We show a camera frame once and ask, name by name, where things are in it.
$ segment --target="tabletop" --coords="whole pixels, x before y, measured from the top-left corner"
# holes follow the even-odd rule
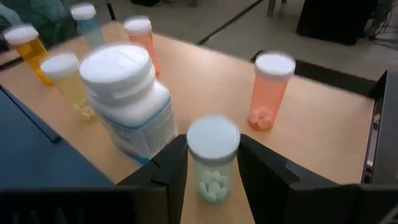
[[[103,27],[109,44],[127,42],[123,26]],[[246,122],[254,83],[251,63],[219,52],[154,35],[160,78],[171,92],[179,133],[192,121],[210,113],[232,119],[247,134],[275,152],[339,184],[359,183],[363,169],[373,100],[294,76],[290,81],[274,128],[253,131]],[[80,59],[90,51],[83,38],[71,40],[51,53],[75,51]],[[113,145],[102,124],[78,121],[72,107],[52,87],[45,87],[22,63],[0,73],[8,89],[94,166],[118,183],[138,166]],[[197,195],[192,158],[182,223],[254,223],[234,163],[230,198],[208,205]]]

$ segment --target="white lid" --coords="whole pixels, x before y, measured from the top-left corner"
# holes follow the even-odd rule
[[[241,135],[228,118],[210,115],[191,124],[187,141],[195,160],[208,166],[222,166],[235,158]]]
[[[95,16],[96,11],[90,3],[79,3],[70,8],[70,13],[74,20],[86,20]]]
[[[11,45],[19,45],[34,40],[39,33],[31,24],[11,27],[4,32],[4,38]]]
[[[140,92],[154,81],[148,52],[138,45],[102,47],[80,65],[80,75],[90,95],[114,101]]]
[[[134,16],[124,22],[124,28],[129,35],[146,34],[152,30],[147,16]]]
[[[256,75],[284,82],[293,77],[295,60],[282,52],[268,52],[256,59]]]
[[[65,78],[79,71],[80,62],[73,53],[54,55],[46,58],[40,69],[51,79]]]

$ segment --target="blue and white label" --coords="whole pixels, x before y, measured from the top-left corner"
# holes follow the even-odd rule
[[[117,147],[141,164],[149,160],[176,137],[171,98],[151,117],[137,126],[126,126],[101,116]]]

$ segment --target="floor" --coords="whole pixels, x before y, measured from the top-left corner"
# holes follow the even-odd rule
[[[190,7],[180,0],[180,7],[159,4],[144,7],[128,0],[110,0],[117,20],[133,15],[148,15],[154,32],[180,40],[198,43],[208,34],[250,6],[255,0],[202,0]],[[248,13],[207,41],[204,46],[249,60],[257,51],[282,50],[295,58],[377,80],[386,69],[398,69],[398,51],[360,40],[355,46],[325,42],[298,36],[295,28],[303,0],[288,0],[281,9],[279,2],[273,18],[266,17],[268,0],[263,0]],[[109,21],[106,7],[98,9],[102,23]]]

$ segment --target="pill bottle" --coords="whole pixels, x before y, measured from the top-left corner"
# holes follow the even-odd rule
[[[80,78],[79,66],[80,62],[74,53],[64,53],[45,58],[40,67],[80,118],[90,122],[96,116],[87,102],[86,87]]]
[[[89,102],[115,145],[140,165],[176,136],[168,89],[138,45],[95,50],[80,66]]]
[[[156,76],[159,77],[154,41],[152,39],[152,25],[147,16],[135,16],[124,22],[124,28],[132,43],[141,44],[148,51],[155,67]]]
[[[30,24],[14,26],[4,32],[4,38],[15,47],[42,83],[51,86],[51,79],[46,77],[40,69],[40,62],[48,53],[36,29]]]
[[[238,128],[224,116],[206,116],[189,127],[188,150],[194,160],[198,193],[204,201],[222,203],[228,198],[240,140]]]
[[[85,36],[91,49],[105,44],[100,23],[96,19],[96,11],[91,3],[78,3],[70,8],[70,13],[76,20],[78,30]]]
[[[256,79],[248,123],[256,131],[268,131],[274,126],[287,83],[293,77],[295,61],[282,52],[269,52],[257,57]]]

